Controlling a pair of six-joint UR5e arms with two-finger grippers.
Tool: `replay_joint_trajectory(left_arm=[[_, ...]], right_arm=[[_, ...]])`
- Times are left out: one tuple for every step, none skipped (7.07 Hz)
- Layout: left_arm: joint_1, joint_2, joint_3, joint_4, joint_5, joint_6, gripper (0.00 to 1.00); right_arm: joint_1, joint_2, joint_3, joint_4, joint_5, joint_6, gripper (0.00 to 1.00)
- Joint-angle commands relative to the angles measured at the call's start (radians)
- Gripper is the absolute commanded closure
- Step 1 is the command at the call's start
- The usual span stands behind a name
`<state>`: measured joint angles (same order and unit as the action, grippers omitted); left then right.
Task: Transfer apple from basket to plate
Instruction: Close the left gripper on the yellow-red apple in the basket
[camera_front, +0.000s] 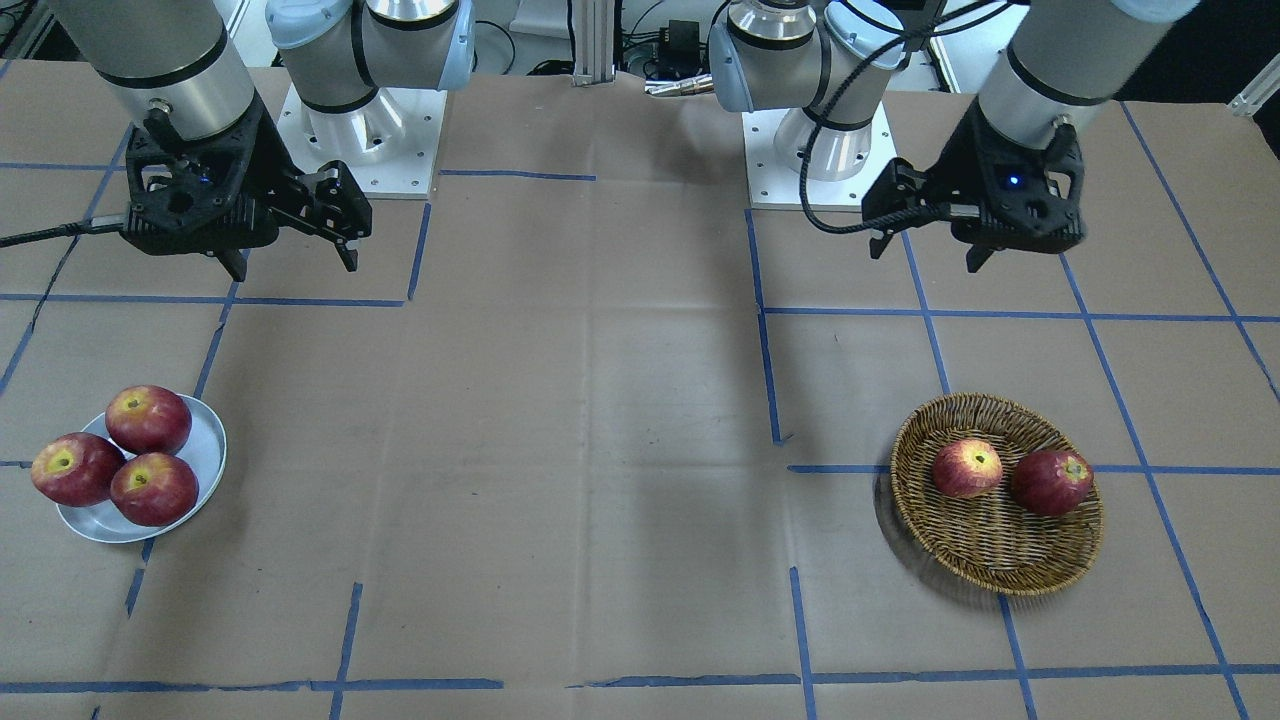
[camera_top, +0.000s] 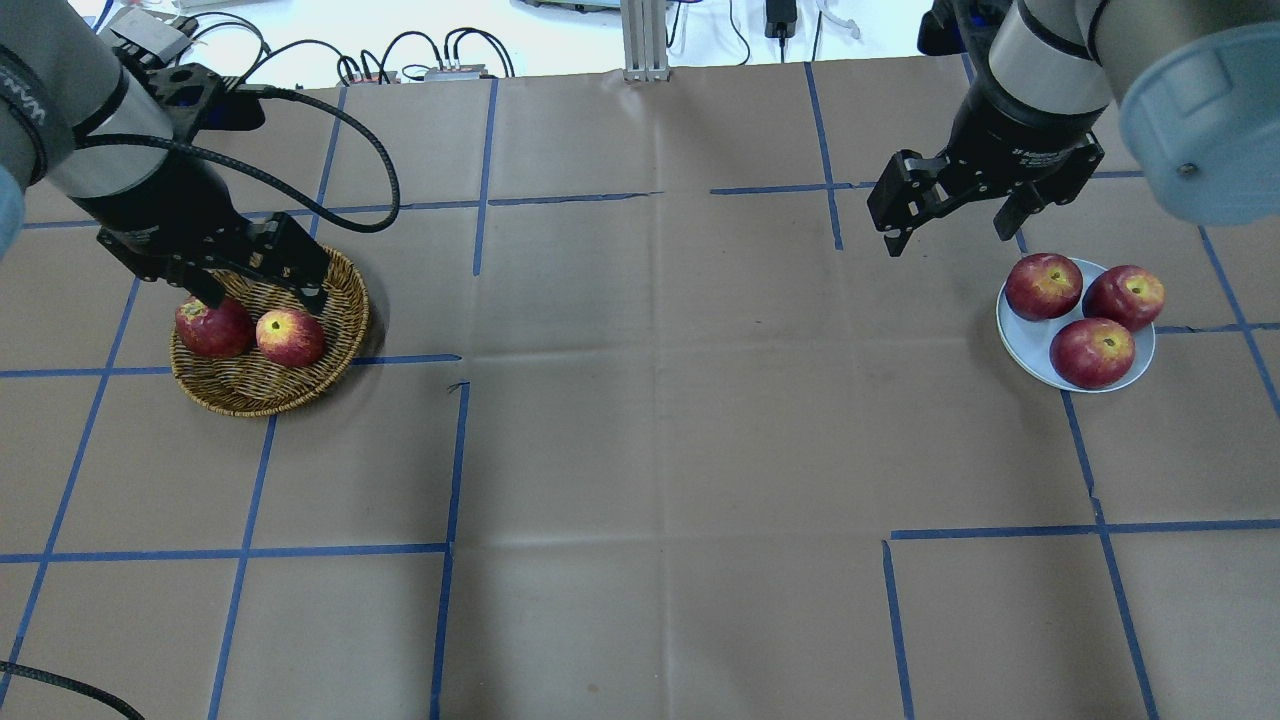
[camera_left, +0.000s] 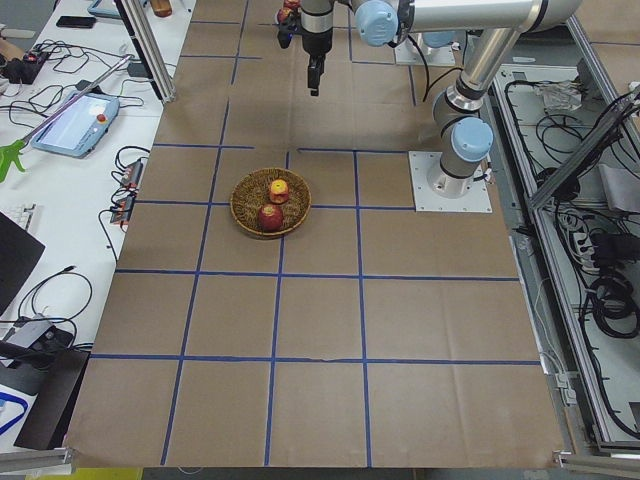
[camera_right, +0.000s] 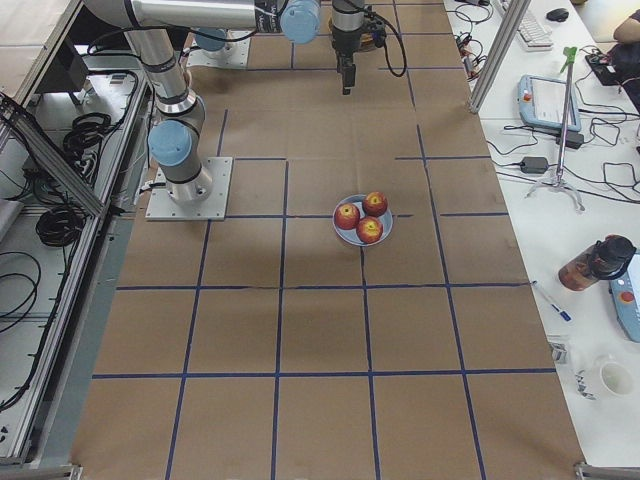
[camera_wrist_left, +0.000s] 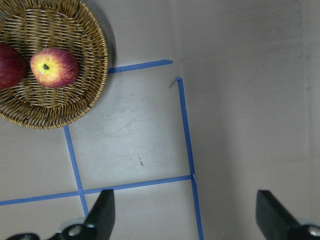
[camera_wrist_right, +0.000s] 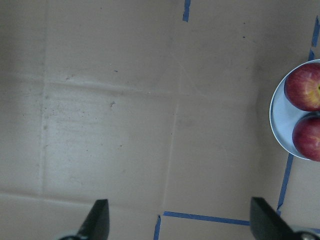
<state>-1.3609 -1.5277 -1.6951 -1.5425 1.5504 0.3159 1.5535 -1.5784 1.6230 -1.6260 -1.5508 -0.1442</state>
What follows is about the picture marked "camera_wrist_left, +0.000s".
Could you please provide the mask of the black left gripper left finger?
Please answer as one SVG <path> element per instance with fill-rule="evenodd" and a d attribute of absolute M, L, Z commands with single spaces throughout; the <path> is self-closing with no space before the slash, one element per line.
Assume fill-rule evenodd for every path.
<path fill-rule="evenodd" d="M 102 190 L 82 223 L 74 223 L 55 233 L 51 240 L 109 240 L 115 224 L 115 195 Z"/>

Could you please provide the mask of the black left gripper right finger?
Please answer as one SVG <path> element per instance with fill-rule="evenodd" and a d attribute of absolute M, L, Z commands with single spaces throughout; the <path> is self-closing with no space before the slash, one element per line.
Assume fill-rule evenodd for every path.
<path fill-rule="evenodd" d="M 318 240 L 320 226 L 300 223 L 269 190 L 256 193 L 255 220 L 266 240 Z"/>

